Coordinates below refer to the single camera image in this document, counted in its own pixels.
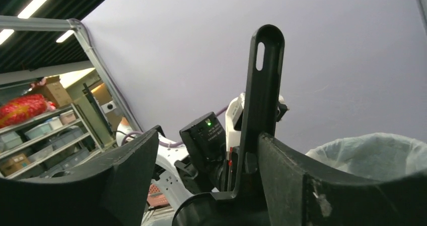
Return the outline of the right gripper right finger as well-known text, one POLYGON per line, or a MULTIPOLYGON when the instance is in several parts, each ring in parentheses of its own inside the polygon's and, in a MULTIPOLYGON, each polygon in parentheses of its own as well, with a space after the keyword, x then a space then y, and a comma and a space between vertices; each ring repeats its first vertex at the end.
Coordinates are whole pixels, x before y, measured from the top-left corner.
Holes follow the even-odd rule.
POLYGON ((380 182, 320 163, 269 134, 258 162, 272 225, 426 225, 426 171, 380 182))

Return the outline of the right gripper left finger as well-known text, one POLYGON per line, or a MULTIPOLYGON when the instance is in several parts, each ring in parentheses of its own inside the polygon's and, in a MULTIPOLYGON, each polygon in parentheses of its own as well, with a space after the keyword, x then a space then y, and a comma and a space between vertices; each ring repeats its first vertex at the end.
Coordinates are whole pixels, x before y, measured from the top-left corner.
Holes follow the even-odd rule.
POLYGON ((1 225, 141 225, 158 146, 150 130, 55 177, 1 179, 1 225))

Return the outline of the black litter scoop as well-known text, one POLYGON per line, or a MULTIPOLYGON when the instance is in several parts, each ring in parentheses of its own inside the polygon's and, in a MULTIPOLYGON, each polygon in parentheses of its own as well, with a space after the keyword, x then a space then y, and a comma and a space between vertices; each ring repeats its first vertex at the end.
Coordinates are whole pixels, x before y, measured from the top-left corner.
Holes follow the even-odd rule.
POLYGON ((226 151, 226 133, 214 113, 179 132, 189 153, 178 174, 193 196, 176 210, 173 225, 269 225, 259 162, 258 137, 274 134, 285 41, 274 25, 252 36, 237 157, 226 151))

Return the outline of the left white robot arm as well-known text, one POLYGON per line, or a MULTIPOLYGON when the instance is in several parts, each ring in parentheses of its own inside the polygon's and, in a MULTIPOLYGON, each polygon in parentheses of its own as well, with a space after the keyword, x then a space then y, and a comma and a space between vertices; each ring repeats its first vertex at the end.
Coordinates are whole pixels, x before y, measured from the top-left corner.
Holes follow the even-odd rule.
POLYGON ((180 130, 181 141, 167 139, 155 126, 159 147, 147 202, 177 209, 193 195, 231 191, 235 185, 245 93, 217 114, 209 112, 180 130))

